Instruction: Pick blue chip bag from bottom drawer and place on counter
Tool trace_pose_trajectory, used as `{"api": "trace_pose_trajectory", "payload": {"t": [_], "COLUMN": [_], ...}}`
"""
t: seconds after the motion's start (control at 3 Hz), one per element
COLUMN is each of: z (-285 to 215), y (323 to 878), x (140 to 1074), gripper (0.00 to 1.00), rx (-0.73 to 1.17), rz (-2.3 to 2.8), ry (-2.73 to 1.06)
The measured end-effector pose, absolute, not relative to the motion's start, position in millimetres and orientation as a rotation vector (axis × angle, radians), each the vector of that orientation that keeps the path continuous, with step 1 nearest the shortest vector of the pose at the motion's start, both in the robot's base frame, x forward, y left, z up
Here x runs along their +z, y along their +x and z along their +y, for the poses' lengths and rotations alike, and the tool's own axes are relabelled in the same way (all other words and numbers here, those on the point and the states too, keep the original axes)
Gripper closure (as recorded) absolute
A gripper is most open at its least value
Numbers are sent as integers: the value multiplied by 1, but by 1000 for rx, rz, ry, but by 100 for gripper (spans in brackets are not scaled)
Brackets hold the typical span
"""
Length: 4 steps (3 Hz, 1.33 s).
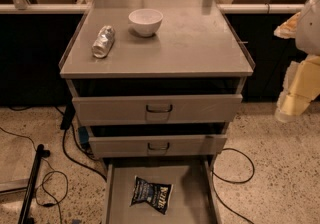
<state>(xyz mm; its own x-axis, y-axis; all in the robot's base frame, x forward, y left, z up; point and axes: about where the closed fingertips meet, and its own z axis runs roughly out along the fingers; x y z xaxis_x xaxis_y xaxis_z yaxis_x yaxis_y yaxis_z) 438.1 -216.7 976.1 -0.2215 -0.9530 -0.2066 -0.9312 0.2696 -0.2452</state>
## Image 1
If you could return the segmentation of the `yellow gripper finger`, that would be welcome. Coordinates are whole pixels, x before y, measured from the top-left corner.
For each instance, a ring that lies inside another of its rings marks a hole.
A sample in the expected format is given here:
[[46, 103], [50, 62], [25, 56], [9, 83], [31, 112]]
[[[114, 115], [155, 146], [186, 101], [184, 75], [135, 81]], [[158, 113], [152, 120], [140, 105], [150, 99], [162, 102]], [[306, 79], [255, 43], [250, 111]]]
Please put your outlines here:
[[320, 56], [309, 55], [300, 63], [292, 61], [287, 68], [283, 90], [277, 101], [275, 118], [291, 122], [320, 95]]
[[287, 21], [282, 23], [274, 30], [274, 35], [283, 39], [294, 38], [296, 36], [297, 21], [299, 16], [300, 12], [297, 12], [291, 16]]

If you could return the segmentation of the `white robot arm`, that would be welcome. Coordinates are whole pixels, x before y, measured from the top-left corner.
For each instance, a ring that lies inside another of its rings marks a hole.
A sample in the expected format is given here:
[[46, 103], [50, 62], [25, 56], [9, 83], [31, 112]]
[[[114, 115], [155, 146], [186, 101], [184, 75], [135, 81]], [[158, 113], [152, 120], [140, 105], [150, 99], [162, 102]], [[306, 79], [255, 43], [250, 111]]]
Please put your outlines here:
[[320, 95], [320, 0], [308, 0], [303, 9], [274, 31], [280, 38], [295, 39], [298, 50], [307, 54], [286, 70], [275, 117], [284, 123], [300, 116]]

